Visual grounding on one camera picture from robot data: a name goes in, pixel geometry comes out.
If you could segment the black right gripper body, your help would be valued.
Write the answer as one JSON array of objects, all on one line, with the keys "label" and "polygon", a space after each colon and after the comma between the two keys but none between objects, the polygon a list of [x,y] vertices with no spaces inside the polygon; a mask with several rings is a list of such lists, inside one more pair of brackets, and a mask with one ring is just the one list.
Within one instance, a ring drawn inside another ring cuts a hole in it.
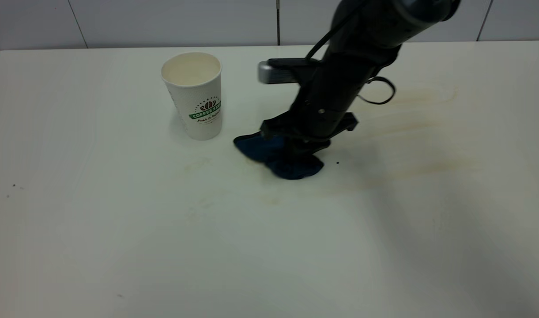
[{"label": "black right gripper body", "polygon": [[297,140],[331,139],[358,123],[348,113],[363,86],[391,65],[402,45],[371,42],[330,43],[321,60],[273,58],[260,63],[263,84],[299,84],[288,111],[263,121],[265,138],[282,136]]}]

